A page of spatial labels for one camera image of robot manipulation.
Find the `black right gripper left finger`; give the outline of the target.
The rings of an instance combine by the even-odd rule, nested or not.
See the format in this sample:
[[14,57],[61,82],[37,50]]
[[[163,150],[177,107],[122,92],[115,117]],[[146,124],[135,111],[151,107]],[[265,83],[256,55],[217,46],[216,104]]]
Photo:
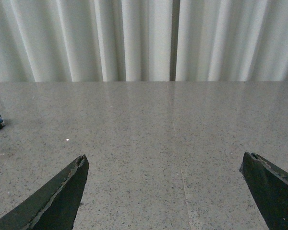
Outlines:
[[77,157],[25,201],[0,218],[0,230],[73,229],[88,169],[87,157]]

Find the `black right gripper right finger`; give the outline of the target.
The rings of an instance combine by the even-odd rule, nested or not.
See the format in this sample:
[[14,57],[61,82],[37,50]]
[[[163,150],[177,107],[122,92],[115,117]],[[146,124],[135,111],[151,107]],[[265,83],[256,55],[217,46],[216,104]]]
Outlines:
[[288,172],[255,153],[244,153],[244,180],[270,230],[288,230]]

